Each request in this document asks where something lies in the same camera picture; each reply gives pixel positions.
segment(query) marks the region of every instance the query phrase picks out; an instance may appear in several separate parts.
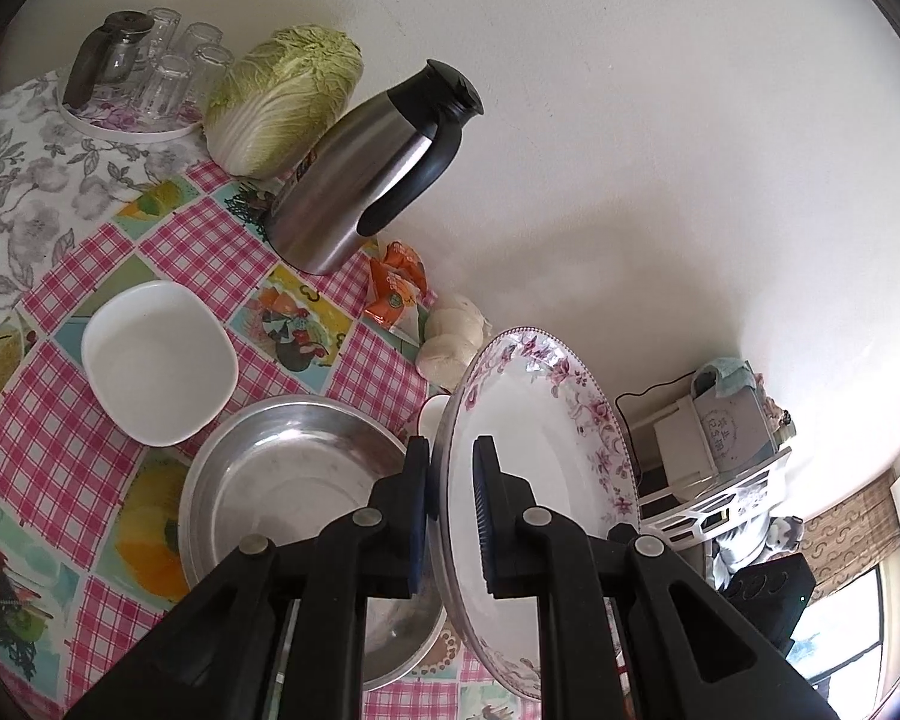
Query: white plate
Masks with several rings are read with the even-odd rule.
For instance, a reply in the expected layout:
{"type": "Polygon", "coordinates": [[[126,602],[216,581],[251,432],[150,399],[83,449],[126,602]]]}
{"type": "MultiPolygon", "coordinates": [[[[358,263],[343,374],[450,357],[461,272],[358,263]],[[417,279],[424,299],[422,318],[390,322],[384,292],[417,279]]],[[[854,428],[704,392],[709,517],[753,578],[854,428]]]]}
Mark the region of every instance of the white plate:
{"type": "Polygon", "coordinates": [[[472,452],[492,436],[500,466],[533,487],[538,504],[605,538],[637,525],[636,489],[610,404],[580,359],[548,333],[519,327],[471,362],[434,443],[439,476],[431,550],[440,594],[467,646],[497,680],[540,698],[535,599],[487,593],[473,499],[472,452]]]}
{"type": "Polygon", "coordinates": [[[189,439],[237,385],[237,353],[190,290],[148,281],[111,298],[83,332],[90,389],[124,433],[149,446],[189,439]]]}

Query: cloth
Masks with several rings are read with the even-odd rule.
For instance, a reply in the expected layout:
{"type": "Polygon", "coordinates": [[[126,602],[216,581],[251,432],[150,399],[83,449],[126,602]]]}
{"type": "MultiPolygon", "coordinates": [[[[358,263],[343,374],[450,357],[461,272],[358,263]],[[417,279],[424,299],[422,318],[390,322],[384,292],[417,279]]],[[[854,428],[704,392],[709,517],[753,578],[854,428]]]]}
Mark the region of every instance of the cloth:
{"type": "MultiPolygon", "coordinates": [[[[126,204],[51,264],[0,326],[0,675],[58,720],[187,591],[178,506],[189,463],[243,406],[315,392],[396,432],[430,394],[416,349],[361,319],[367,257],[327,276],[279,262],[245,213],[259,190],[211,161],[126,204]],[[226,327],[239,376],[223,412],[152,449],[101,410],[83,327],[153,278],[193,290],[226,327]]],[[[445,626],[410,675],[367,693],[367,720],[539,720],[445,626]]]]}
{"type": "Polygon", "coordinates": [[[717,397],[730,397],[745,386],[756,389],[756,377],[746,360],[717,357],[694,374],[691,391],[694,397],[698,397],[711,386],[717,388],[717,397]]]}
{"type": "Polygon", "coordinates": [[[892,471],[804,524],[800,552],[826,598],[900,548],[900,521],[890,495],[892,471]]]}
{"type": "Polygon", "coordinates": [[[202,135],[87,138],[56,107],[58,74],[0,97],[0,324],[23,293],[141,191],[207,158],[202,135]]]}
{"type": "Polygon", "coordinates": [[[711,559],[710,573],[708,576],[714,589],[726,590],[730,586],[730,580],[733,579],[733,575],[730,573],[730,569],[727,568],[727,564],[721,557],[720,550],[717,550],[717,554],[711,559]]]}
{"type": "Polygon", "coordinates": [[[720,548],[720,558],[730,574],[735,574],[760,556],[769,530],[770,514],[763,512],[714,538],[720,548]]]}

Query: orange snack bag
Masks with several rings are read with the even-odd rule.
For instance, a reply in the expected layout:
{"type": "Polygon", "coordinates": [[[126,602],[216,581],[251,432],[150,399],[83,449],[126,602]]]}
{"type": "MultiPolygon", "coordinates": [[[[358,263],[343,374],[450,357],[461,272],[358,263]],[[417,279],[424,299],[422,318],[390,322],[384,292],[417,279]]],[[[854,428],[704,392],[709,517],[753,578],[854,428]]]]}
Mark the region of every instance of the orange snack bag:
{"type": "Polygon", "coordinates": [[[370,260],[370,303],[364,314],[397,338],[420,346],[418,288],[377,260],[370,260]]]}
{"type": "Polygon", "coordinates": [[[383,264],[412,281],[413,285],[420,290],[420,295],[426,295],[427,274],[423,269],[423,262],[420,261],[420,255],[408,245],[401,244],[399,241],[388,245],[383,264]]]}

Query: pink floral pattern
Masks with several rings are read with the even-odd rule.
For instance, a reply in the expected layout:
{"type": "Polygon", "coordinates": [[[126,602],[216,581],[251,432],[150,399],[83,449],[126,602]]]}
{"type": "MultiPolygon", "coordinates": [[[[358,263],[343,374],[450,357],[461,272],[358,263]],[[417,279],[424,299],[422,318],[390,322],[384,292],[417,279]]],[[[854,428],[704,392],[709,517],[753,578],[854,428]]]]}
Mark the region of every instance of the pink floral pattern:
{"type": "Polygon", "coordinates": [[[200,121],[199,114],[194,118],[193,111],[189,109],[181,110],[178,117],[172,121],[161,119],[158,122],[151,122],[148,119],[141,119],[130,107],[127,98],[116,98],[115,100],[93,98],[79,109],[68,105],[67,111],[78,119],[93,124],[94,127],[117,132],[168,132],[192,127],[193,124],[200,121]]]}
{"type": "MultiPolygon", "coordinates": [[[[502,375],[509,365],[525,367],[532,386],[533,382],[545,380],[550,386],[550,394],[566,405],[567,415],[584,440],[594,481],[605,493],[605,512],[600,518],[602,526],[608,531],[622,521],[636,525],[638,509],[631,464],[610,402],[586,366],[556,338],[532,327],[508,330],[494,338],[461,383],[461,391],[465,393],[463,408],[468,412],[472,410],[487,384],[502,375]]],[[[609,604],[607,618],[613,629],[609,604]]],[[[476,638],[480,646],[475,652],[498,680],[525,696],[539,698],[538,666],[524,658],[518,664],[488,646],[482,637],[476,638]]]]}

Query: stacked plates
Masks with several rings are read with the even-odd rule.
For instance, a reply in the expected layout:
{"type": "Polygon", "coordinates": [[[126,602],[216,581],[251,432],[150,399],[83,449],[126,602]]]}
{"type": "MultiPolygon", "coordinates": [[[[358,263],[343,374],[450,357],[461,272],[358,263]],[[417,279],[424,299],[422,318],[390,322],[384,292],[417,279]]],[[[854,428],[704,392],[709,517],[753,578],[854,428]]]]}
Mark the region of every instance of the stacked plates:
{"type": "Polygon", "coordinates": [[[515,693],[540,698],[535,599],[487,593],[473,498],[473,442],[492,436],[502,471],[536,502],[605,538],[638,509],[626,445],[610,404],[580,359],[553,336],[518,327],[471,362],[434,442],[437,520],[430,547],[451,621],[484,666],[515,693]]]}

